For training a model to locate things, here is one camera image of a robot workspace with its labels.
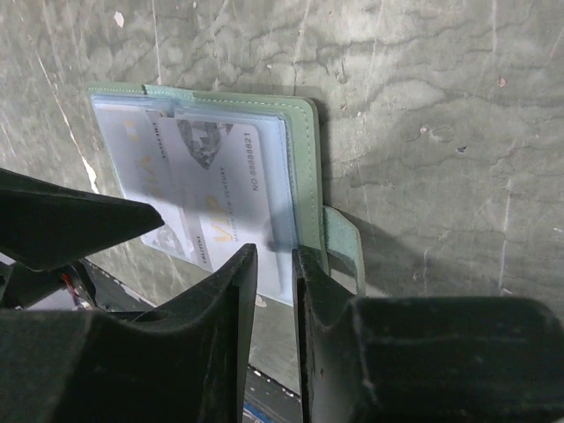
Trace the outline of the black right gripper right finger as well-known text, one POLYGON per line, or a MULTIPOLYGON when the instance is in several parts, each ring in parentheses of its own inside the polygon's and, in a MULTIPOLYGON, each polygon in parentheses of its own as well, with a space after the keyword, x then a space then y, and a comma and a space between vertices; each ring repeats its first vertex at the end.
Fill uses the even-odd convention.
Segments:
POLYGON ((293 252, 307 422, 556 422, 563 328, 539 301, 370 298, 293 252))

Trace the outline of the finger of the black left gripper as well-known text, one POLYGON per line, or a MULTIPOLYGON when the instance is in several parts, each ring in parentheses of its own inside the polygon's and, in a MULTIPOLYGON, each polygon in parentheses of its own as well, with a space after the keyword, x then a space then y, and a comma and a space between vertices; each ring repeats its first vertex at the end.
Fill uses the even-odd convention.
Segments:
POLYGON ((164 225, 149 204, 1 170, 1 253, 51 271, 164 225))

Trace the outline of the white VIP credit card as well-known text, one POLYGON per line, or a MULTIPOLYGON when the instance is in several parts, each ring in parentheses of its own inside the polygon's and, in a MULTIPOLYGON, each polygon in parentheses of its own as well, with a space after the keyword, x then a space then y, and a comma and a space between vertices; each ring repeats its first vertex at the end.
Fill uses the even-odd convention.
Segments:
POLYGON ((198 262, 217 270, 245 243, 256 243, 266 206, 258 132, 249 124, 159 120, 186 230, 198 262))

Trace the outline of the green card holder wallet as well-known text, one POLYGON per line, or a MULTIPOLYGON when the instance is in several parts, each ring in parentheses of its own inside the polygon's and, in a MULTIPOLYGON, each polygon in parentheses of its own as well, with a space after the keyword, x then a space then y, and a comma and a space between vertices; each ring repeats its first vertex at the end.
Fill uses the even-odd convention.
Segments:
MULTIPOLYGON (((126 83, 96 83, 88 92, 93 110, 102 102, 148 106, 165 110, 166 117, 194 116, 255 126, 258 136, 254 147, 260 151, 262 166, 257 174, 266 200, 260 233, 253 243, 259 257, 257 293, 292 304, 292 251, 299 246, 314 249, 321 264, 326 264, 329 256, 343 260, 358 291, 364 291, 366 273, 359 231, 340 212, 323 204, 319 116, 313 101, 126 83)), ((175 189, 184 233, 194 247, 175 189)), ((190 263, 208 271, 198 262, 195 247, 190 263)))

